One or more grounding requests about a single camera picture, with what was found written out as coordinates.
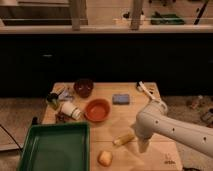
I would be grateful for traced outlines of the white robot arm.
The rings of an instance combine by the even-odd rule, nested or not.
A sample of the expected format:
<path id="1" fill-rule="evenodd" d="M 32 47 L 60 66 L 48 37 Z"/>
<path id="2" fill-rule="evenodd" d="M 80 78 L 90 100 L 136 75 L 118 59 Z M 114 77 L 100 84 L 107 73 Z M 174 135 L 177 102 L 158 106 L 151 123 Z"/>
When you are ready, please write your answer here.
<path id="1" fill-rule="evenodd" d="M 137 138 L 148 141 L 158 133 L 213 158 L 213 129 L 169 118 L 167 112 L 163 101 L 151 100 L 132 125 Z"/>

